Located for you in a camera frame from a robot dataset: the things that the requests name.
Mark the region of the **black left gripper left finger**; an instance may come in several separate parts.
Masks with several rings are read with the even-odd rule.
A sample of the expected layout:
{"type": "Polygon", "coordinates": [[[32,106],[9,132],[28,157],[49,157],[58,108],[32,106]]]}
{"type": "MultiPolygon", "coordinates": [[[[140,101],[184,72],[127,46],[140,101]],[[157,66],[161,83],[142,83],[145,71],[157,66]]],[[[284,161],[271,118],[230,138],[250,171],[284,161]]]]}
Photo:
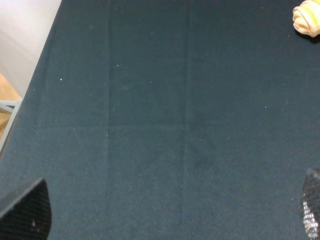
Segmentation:
{"type": "Polygon", "coordinates": [[[0,198],[2,240],[46,240],[52,226],[47,182],[35,178],[0,198]]]}

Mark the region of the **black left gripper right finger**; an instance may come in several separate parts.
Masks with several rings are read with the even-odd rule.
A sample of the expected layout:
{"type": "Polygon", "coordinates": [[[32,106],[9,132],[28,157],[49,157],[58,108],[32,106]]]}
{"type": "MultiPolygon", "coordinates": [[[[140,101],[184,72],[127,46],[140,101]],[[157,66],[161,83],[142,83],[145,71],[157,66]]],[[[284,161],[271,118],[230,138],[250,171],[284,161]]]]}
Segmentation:
{"type": "Polygon", "coordinates": [[[320,239],[320,169],[306,171],[300,198],[300,219],[309,240],[320,239]]]}

